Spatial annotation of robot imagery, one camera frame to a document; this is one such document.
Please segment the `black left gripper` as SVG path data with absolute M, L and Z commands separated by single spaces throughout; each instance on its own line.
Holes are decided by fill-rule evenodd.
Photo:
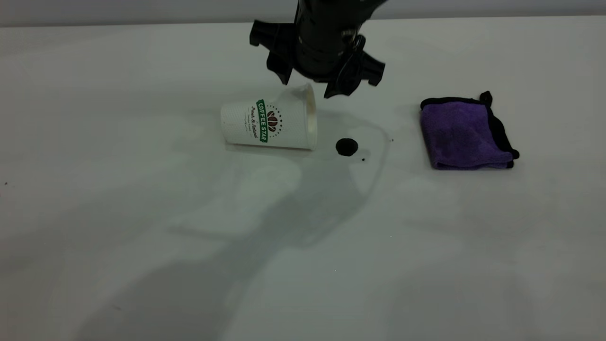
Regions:
M 362 14 L 298 14 L 295 25 L 255 20 L 249 40 L 268 50 L 266 67 L 286 86 L 294 69 L 296 26 L 298 71 L 327 82 L 325 99 L 350 96 L 363 81 L 377 86 L 385 70 L 385 63 L 364 51 L 366 38 L 358 32 L 366 20 Z

